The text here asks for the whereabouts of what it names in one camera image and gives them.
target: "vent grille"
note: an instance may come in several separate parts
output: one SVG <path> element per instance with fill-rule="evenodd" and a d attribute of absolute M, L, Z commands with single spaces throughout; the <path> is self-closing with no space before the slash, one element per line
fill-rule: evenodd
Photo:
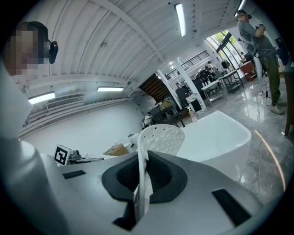
<path fill-rule="evenodd" d="M 61 106 L 67 106 L 68 104 L 72 104 L 72 103 L 76 103 L 76 102 L 84 102 L 84 101 L 85 101 L 85 99 L 83 96 L 63 99 L 60 101 L 54 101 L 54 102 L 48 103 L 47 109 L 48 110 L 56 109 Z"/>

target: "white bathtub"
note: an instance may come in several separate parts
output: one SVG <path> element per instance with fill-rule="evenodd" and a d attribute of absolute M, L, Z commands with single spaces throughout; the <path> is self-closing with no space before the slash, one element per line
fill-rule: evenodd
<path fill-rule="evenodd" d="M 235 181 L 241 179 L 251 144 L 247 128 L 215 111 L 182 130 L 185 140 L 178 157 L 212 166 Z"/>

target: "green pants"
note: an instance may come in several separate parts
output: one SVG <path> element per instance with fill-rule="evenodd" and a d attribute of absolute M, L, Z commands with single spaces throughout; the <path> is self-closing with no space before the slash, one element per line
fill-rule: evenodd
<path fill-rule="evenodd" d="M 276 57 L 266 56 L 259 58 L 262 65 L 267 70 L 267 76 L 270 83 L 270 90 L 271 90 L 271 102 L 273 106 L 276 106 L 278 99 L 280 98 L 280 77 L 279 77 L 279 68 Z"/>

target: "railing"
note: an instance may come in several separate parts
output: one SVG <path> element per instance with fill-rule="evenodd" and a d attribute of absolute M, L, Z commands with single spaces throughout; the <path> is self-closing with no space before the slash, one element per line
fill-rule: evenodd
<path fill-rule="evenodd" d="M 191 60 L 188 60 L 187 62 L 183 63 L 181 66 L 184 70 L 187 70 L 191 68 L 192 66 L 198 64 L 200 61 L 205 60 L 206 58 L 209 57 L 209 54 L 207 51 L 203 51 L 200 54 L 196 55 L 193 57 Z M 176 76 L 178 76 L 180 73 L 178 72 L 177 69 L 173 70 L 171 73 L 166 75 L 166 78 L 169 79 L 175 79 Z"/>

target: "glossy floor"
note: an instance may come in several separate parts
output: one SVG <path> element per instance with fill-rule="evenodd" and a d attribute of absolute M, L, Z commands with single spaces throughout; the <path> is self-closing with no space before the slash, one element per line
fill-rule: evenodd
<path fill-rule="evenodd" d="M 264 85 L 263 80 L 259 82 L 257 79 L 245 83 L 244 89 L 241 87 L 235 94 L 228 94 L 227 101 L 224 99 L 214 101 L 213 106 L 207 106 L 207 110 L 197 118 L 220 110 L 251 131 L 249 160 L 240 184 L 252 191 L 263 204 L 266 204 L 283 194 L 283 185 L 274 158 L 254 130 L 260 132 L 276 155 L 286 185 L 294 170 L 294 130 L 291 127 L 288 138 L 283 135 L 287 113 L 277 115 L 270 111 L 271 107 L 268 105 L 271 105 L 271 99 L 266 100 L 261 97 L 261 90 L 266 90 Z M 286 100 L 286 86 L 283 79 L 281 79 L 280 91 L 281 98 Z M 192 122 L 190 118 L 184 119 L 185 124 L 190 122 Z"/>

